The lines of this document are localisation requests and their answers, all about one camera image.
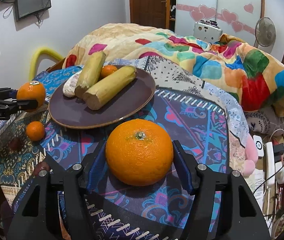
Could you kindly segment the grey patterned pillow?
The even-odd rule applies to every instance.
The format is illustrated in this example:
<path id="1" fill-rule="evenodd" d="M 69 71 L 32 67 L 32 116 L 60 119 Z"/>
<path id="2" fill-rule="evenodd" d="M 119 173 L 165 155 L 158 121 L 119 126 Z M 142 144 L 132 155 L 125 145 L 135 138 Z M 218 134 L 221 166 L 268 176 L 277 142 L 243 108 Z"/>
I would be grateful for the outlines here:
<path id="1" fill-rule="evenodd" d="M 284 130 L 284 118 L 276 115 L 273 106 L 256 112 L 244 113 L 250 132 L 264 135 L 281 135 Z"/>

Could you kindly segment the white suitcase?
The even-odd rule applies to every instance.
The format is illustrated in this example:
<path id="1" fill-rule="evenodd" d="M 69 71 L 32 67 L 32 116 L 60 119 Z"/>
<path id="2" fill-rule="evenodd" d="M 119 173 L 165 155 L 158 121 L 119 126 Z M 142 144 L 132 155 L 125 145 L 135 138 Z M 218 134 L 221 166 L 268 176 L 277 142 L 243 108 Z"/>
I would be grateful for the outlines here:
<path id="1" fill-rule="evenodd" d="M 217 42 L 222 35 L 223 30 L 218 26 L 216 21 L 200 20 L 195 22 L 193 35 L 195 38 L 205 42 Z"/>

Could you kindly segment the yellow padded bed rail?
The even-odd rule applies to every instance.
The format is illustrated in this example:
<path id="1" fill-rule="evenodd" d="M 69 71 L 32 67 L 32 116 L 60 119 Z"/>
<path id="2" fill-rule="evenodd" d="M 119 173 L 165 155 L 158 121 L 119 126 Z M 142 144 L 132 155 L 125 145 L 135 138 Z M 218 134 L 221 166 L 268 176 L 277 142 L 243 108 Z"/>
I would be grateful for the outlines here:
<path id="1" fill-rule="evenodd" d="M 38 69 L 44 60 L 60 62 L 64 57 L 49 47 L 38 47 L 30 61 L 28 80 L 31 81 L 38 74 Z"/>

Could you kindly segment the small mandarin on plate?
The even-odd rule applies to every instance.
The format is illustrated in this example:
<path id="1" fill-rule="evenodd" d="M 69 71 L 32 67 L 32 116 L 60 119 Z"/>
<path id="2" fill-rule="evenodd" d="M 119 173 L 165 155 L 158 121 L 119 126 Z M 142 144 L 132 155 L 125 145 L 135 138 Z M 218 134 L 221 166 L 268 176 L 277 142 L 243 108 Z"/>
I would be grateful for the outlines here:
<path id="1" fill-rule="evenodd" d="M 118 68 L 116 66 L 113 65 L 106 65 L 102 67 L 101 73 L 100 73 L 100 78 L 104 79 L 105 77 L 113 74 L 114 72 L 116 72 L 118 70 Z"/>

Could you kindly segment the white standing fan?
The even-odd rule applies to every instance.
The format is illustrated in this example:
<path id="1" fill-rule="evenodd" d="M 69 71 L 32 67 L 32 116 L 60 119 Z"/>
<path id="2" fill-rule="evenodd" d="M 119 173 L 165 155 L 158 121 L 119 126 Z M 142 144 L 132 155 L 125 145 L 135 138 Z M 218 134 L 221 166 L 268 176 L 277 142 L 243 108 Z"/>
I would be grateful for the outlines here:
<path id="1" fill-rule="evenodd" d="M 255 26 L 255 43 L 254 47 L 269 47 L 276 40 L 276 28 L 269 17 L 260 18 Z"/>

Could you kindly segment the peeled pomelo segment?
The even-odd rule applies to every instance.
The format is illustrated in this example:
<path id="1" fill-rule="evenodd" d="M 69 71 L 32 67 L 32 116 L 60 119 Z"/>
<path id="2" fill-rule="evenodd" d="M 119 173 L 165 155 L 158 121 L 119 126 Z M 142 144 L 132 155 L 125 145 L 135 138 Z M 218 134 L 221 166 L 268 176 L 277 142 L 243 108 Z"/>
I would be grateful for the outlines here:
<path id="1" fill-rule="evenodd" d="M 62 92 L 63 92 L 63 95 L 66 96 L 67 98 L 72 98 L 75 96 L 75 88 L 76 88 L 76 84 L 79 79 L 79 76 L 81 75 L 81 72 L 82 71 L 80 70 L 79 72 L 72 75 L 63 85 Z"/>

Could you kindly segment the small mandarin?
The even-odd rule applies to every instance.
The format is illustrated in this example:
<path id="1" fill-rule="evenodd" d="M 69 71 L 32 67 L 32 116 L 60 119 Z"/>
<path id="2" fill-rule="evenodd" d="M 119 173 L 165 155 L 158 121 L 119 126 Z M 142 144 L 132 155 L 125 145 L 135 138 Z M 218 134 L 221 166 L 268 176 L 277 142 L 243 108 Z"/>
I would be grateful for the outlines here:
<path id="1" fill-rule="evenodd" d="M 118 68 L 116 66 L 113 65 L 106 65 L 102 67 L 101 73 L 100 73 L 100 78 L 104 79 L 105 77 L 113 74 L 114 72 L 116 72 L 118 70 Z"/>
<path id="2" fill-rule="evenodd" d="M 40 141 L 45 136 L 44 125 L 40 121 L 33 121 L 26 127 L 26 135 L 31 141 Z"/>

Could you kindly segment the dark purple plate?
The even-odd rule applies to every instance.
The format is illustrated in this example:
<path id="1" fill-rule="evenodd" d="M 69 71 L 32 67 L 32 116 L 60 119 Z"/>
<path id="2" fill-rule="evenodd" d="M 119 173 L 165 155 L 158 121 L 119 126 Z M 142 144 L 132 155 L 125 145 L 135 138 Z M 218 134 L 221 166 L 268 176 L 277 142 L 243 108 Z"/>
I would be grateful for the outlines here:
<path id="1" fill-rule="evenodd" d="M 72 129 L 91 129 L 119 122 L 141 110 L 155 93 L 155 81 L 146 71 L 118 66 L 83 94 L 67 98 L 63 85 L 53 93 L 48 110 L 57 124 Z"/>

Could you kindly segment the white power strip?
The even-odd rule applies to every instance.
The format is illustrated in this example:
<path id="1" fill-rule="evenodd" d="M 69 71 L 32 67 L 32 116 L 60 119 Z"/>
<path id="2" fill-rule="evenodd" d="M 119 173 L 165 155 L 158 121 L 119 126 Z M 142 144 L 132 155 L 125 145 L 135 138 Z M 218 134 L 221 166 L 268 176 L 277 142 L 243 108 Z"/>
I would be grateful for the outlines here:
<path id="1" fill-rule="evenodd" d="M 271 188 L 275 184 L 275 156 L 273 143 L 267 142 L 265 145 L 265 154 L 266 157 L 266 187 Z"/>

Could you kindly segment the slim sugarcane piece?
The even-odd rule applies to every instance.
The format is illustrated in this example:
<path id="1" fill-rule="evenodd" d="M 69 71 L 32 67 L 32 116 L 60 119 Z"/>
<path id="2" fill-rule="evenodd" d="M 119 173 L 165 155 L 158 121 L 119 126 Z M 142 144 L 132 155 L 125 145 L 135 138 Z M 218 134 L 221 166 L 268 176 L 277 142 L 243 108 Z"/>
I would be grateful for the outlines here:
<path id="1" fill-rule="evenodd" d="M 77 80 L 75 95 L 78 98 L 82 98 L 83 94 L 98 82 L 105 59 L 106 55 L 103 51 L 97 51 L 89 55 Z"/>

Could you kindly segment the small wall monitor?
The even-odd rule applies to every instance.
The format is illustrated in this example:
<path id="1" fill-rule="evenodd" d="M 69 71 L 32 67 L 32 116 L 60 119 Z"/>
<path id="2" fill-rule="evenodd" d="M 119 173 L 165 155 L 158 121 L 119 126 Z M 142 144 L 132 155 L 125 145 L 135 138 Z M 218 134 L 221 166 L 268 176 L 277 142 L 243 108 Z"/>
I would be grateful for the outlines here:
<path id="1" fill-rule="evenodd" d="M 31 15 L 38 15 L 51 8 L 51 0 L 15 0 L 15 19 L 20 21 Z"/>

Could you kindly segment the large orange with stem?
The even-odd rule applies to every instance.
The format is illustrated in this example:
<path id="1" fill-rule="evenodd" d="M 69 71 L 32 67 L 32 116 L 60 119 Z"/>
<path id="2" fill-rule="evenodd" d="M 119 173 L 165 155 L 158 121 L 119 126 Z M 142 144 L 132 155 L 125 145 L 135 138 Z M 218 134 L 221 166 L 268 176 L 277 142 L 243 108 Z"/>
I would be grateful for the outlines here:
<path id="1" fill-rule="evenodd" d="M 169 134 L 154 122 L 126 121 L 109 135 L 105 149 L 112 174 L 125 184 L 148 186 L 162 180 L 173 163 Z"/>

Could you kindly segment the pink plush toy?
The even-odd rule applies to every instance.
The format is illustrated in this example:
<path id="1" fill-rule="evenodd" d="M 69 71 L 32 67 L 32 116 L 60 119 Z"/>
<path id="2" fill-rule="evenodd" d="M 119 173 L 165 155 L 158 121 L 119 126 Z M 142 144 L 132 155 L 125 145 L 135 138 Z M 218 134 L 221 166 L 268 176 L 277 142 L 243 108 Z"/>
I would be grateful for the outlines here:
<path id="1" fill-rule="evenodd" d="M 243 176 L 248 177 L 254 172 L 257 161 L 258 161 L 257 147 L 252 136 L 248 134 L 246 140 L 246 147 L 245 147 Z"/>

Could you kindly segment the colourful checked blanket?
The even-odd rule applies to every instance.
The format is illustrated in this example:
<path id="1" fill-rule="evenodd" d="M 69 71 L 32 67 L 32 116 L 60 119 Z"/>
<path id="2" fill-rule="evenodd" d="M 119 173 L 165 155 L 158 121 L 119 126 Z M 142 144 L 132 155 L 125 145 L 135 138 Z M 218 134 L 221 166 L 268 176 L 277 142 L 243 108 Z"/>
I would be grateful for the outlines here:
<path id="1" fill-rule="evenodd" d="M 212 44 L 167 29 L 110 23 L 78 42 L 63 67 L 84 64 L 97 51 L 104 51 L 108 61 L 164 57 L 231 94 L 246 112 L 273 106 L 284 116 L 284 64 L 240 38 L 223 34 Z"/>

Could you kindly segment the large orange with sticker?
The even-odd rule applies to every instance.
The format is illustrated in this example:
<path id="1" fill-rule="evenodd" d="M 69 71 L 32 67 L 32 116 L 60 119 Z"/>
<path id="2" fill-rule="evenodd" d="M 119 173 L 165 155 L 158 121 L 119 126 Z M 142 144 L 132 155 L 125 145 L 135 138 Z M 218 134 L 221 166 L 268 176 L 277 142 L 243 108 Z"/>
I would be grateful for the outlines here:
<path id="1" fill-rule="evenodd" d="M 31 81 L 22 85 L 17 92 L 17 100 L 37 100 L 38 107 L 36 109 L 25 110 L 25 112 L 33 112 L 38 110 L 44 103 L 46 90 L 43 83 L 39 81 Z"/>

